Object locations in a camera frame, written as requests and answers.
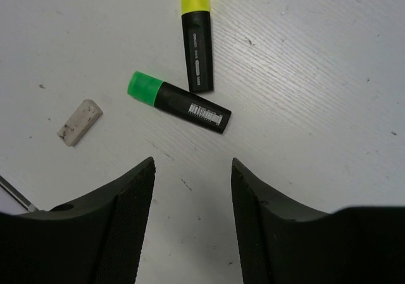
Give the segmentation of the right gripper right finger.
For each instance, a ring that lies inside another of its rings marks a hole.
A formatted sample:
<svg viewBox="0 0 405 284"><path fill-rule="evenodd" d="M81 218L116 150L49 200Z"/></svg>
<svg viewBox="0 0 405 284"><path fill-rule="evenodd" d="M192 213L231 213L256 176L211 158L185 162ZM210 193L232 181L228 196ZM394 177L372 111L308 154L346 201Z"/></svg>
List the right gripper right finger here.
<svg viewBox="0 0 405 284"><path fill-rule="evenodd" d="M232 161L232 204L244 283L344 283L345 214L305 206Z"/></svg>

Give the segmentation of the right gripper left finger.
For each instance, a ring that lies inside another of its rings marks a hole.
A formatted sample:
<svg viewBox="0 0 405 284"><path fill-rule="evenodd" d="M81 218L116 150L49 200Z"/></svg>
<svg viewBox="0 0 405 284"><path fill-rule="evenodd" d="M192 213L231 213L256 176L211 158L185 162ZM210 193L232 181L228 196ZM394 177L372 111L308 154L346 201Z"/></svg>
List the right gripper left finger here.
<svg viewBox="0 0 405 284"><path fill-rule="evenodd" d="M46 213L43 283L134 283L155 181L149 157L112 182Z"/></svg>

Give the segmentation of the yellow capped highlighter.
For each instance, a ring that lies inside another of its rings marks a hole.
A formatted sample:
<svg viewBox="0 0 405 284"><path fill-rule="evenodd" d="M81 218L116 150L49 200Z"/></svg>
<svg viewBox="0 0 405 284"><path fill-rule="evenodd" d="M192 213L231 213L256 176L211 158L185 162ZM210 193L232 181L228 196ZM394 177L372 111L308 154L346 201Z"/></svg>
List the yellow capped highlighter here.
<svg viewBox="0 0 405 284"><path fill-rule="evenodd" d="M181 0L185 62L190 92L214 90L209 0Z"/></svg>

